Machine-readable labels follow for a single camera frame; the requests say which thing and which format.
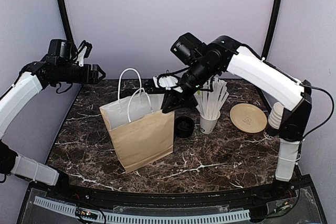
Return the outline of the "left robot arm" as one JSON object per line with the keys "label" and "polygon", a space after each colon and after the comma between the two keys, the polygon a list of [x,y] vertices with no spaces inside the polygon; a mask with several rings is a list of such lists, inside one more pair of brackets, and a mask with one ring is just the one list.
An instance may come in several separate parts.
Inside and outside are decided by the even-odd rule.
{"label": "left robot arm", "polygon": [[[97,84],[106,76],[98,64],[87,64],[92,44],[82,41],[75,49],[70,41],[53,39],[41,60],[23,66],[17,79],[1,96],[1,137],[24,111],[25,107],[47,87],[59,89],[61,84]],[[66,175],[57,169],[28,158],[1,142],[1,174],[15,175],[29,182],[53,187],[63,201],[74,197],[74,189],[65,181]]]}

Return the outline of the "stack of paper cups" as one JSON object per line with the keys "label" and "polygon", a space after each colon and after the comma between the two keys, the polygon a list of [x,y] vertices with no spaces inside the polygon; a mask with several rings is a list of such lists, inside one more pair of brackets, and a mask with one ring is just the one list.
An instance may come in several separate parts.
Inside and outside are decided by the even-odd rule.
{"label": "stack of paper cups", "polygon": [[264,130],[264,137],[273,139],[279,134],[284,106],[280,102],[276,102],[268,116],[266,128]]}

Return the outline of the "brown paper bag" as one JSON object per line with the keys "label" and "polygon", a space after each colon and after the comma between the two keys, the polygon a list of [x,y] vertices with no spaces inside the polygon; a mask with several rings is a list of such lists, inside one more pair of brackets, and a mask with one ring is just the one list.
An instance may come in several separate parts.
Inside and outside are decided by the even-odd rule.
{"label": "brown paper bag", "polygon": [[116,155],[127,173],[173,153],[174,112],[163,113],[164,95],[139,86],[131,96],[100,107]]}

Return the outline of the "stack of black lids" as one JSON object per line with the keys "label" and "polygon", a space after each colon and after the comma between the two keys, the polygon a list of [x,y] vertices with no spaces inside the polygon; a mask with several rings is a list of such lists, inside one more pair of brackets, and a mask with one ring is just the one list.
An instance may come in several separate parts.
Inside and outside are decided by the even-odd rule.
{"label": "stack of black lids", "polygon": [[194,132],[195,123],[187,116],[177,117],[174,121],[174,134],[179,138],[190,137]]}

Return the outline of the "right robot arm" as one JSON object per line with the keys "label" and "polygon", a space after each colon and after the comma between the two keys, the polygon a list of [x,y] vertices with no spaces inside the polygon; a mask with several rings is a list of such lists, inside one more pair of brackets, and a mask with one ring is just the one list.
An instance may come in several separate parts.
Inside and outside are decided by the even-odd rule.
{"label": "right robot arm", "polygon": [[196,105],[194,94],[208,80],[223,72],[245,79],[282,104],[277,181],[268,187],[269,197],[280,199],[288,191],[287,182],[300,158],[301,143],[308,135],[306,127],[314,87],[309,81],[300,81],[267,62],[249,45],[224,35],[206,44],[191,33],[185,33],[172,45],[171,52],[187,67],[182,70],[181,77],[172,72],[154,78],[155,86],[166,90],[161,106],[163,113]]}

